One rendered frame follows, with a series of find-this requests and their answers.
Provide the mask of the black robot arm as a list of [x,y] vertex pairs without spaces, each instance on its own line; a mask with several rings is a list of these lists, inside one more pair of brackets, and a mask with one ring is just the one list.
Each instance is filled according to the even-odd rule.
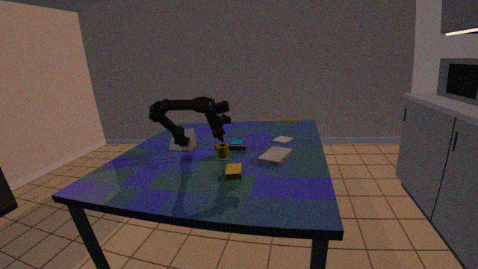
[[[210,105],[209,105],[210,102]],[[198,97],[194,100],[168,100],[163,99],[150,105],[149,119],[153,122],[160,122],[166,129],[168,129],[175,139],[175,145],[188,146],[190,138],[184,136],[184,128],[176,126],[169,118],[165,116],[168,111],[184,111],[195,110],[196,112],[204,113],[207,119],[216,116],[217,114],[229,111],[229,104],[225,100],[215,103],[214,99],[206,97]],[[231,117],[222,114],[218,115],[221,126],[223,124],[231,124]]]

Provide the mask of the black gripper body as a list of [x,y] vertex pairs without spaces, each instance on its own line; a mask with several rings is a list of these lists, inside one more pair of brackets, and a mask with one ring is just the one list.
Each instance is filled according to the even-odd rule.
[[220,124],[220,121],[219,121],[217,115],[215,117],[207,119],[207,121],[208,121],[211,129],[213,129],[212,135],[214,136],[214,138],[225,134],[224,129],[222,127],[220,127],[221,124]]

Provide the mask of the brown long bar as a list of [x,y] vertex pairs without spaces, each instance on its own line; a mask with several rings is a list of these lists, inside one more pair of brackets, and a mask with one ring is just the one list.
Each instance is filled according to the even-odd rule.
[[246,150],[246,145],[229,145],[229,150]]

